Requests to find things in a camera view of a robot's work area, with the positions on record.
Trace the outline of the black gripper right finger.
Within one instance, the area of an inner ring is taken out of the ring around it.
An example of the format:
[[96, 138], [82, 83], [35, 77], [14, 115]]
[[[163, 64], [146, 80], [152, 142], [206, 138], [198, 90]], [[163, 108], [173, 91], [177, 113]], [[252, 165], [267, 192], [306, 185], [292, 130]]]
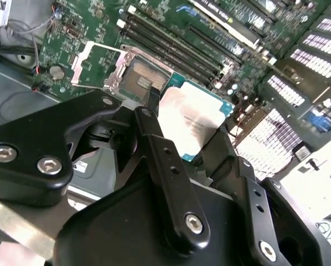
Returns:
[[201, 156], [212, 187], [239, 206], [239, 252], [245, 265], [325, 264], [314, 224], [277, 181], [256, 181], [253, 167], [235, 153], [227, 133], [217, 129]]

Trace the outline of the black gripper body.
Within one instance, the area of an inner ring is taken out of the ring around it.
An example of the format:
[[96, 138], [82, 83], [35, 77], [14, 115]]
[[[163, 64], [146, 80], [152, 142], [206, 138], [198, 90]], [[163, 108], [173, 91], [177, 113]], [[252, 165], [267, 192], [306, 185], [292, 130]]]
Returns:
[[198, 185], [195, 192], [210, 226], [210, 242], [183, 254], [166, 239], [148, 178], [73, 215], [58, 235], [55, 265], [254, 265], [238, 205]]

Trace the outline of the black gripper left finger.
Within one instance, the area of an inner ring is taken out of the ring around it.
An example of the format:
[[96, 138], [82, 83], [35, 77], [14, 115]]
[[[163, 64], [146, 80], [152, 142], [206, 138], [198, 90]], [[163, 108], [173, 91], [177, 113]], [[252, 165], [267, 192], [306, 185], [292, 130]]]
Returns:
[[199, 251], [210, 227], [173, 141], [153, 111], [130, 110], [93, 91], [0, 125], [0, 200], [28, 206], [56, 205], [73, 177], [73, 163], [103, 146], [91, 132], [104, 126], [122, 136], [109, 139], [120, 153], [121, 177], [147, 176], [169, 244]]

